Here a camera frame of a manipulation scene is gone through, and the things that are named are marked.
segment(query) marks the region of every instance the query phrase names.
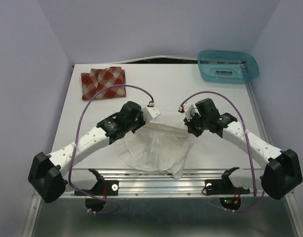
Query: teal plastic container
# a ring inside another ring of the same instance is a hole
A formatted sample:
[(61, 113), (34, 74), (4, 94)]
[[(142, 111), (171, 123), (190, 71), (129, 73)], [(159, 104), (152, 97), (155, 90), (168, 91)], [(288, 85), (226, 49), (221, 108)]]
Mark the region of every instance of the teal plastic container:
[(245, 84), (259, 76), (256, 60), (243, 52), (204, 50), (197, 61), (201, 77), (210, 82)]

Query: white cloth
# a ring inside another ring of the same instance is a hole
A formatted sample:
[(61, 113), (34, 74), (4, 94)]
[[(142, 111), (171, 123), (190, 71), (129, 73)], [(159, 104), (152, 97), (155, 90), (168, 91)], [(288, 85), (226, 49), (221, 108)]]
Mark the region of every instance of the white cloth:
[(194, 136), (186, 129), (150, 122), (117, 141), (115, 151), (123, 162), (135, 169), (166, 170), (174, 178), (181, 178), (193, 141)]

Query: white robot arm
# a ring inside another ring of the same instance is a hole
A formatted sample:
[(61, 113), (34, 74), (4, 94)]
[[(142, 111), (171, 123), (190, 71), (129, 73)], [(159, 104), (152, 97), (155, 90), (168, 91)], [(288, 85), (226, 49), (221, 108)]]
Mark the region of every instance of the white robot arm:
[[(180, 107), (179, 112), (186, 114), (184, 123), (189, 133), (198, 137), (204, 130), (209, 130), (248, 153), (241, 123), (228, 113), (220, 115), (211, 99), (199, 101), (195, 107)], [(303, 181), (297, 154), (290, 149), (283, 151), (274, 147), (247, 130), (246, 133), (252, 158), (262, 168), (255, 171), (256, 188), (264, 190), (273, 199), (281, 199)], [(206, 180), (205, 183), (206, 195), (234, 194), (238, 188), (253, 187), (251, 170), (239, 167), (225, 171), (221, 179)]]
[[(79, 139), (73, 166), (93, 152), (123, 138), (127, 132), (135, 132), (160, 114), (156, 106), (149, 105), (142, 109), (135, 102), (128, 101), (120, 112), (102, 120)], [(46, 203), (72, 190), (67, 186), (68, 181), (64, 177), (69, 171), (74, 146), (75, 144), (72, 143), (48, 155), (39, 153), (33, 159), (28, 181)], [(94, 174), (90, 180), (78, 177), (79, 188), (91, 189), (97, 182), (104, 182), (103, 177), (96, 170), (90, 169), (90, 172)]]

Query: white wall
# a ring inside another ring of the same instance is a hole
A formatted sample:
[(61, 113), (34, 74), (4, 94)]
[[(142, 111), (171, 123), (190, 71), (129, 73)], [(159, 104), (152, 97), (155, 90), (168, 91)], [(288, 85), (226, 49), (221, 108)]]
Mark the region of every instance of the white wall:
[(0, 0), (0, 237), (21, 236), (34, 154), (49, 152), (71, 64), (36, 0)]
[(73, 63), (250, 52), (279, 0), (38, 0)]
[[(303, 171), (303, 0), (281, 0), (252, 51), (260, 76), (253, 83), (275, 145), (295, 150)], [(303, 184), (296, 189), (303, 220)]]

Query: red plaid cloth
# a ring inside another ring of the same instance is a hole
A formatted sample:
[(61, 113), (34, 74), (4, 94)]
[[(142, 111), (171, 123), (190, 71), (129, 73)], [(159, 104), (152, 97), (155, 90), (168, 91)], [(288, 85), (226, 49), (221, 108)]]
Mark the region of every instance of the red plaid cloth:
[[(126, 84), (125, 71), (121, 67), (91, 69), (81, 73), (83, 100), (90, 100), (98, 91), (117, 84)], [(96, 100), (126, 97), (125, 87), (114, 87), (96, 96)]]

